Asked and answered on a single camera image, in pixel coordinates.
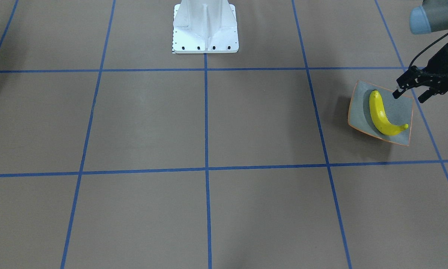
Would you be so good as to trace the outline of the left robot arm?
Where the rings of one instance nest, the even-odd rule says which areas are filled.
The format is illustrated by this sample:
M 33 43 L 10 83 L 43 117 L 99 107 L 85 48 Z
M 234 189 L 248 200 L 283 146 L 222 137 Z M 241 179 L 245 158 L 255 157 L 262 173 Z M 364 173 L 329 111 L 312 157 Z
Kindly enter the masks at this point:
M 409 26 L 415 35 L 448 30 L 448 0 L 424 0 L 422 5 L 410 12 Z M 420 103 L 424 103 L 434 95 L 444 95 L 448 92 L 448 43 L 429 59 L 424 68 L 420 69 L 414 65 L 420 55 L 446 36 L 448 32 L 412 59 L 408 70 L 396 80 L 399 89 L 392 94 L 395 99 L 401 97 L 407 90 L 420 86 L 428 87 L 418 97 Z

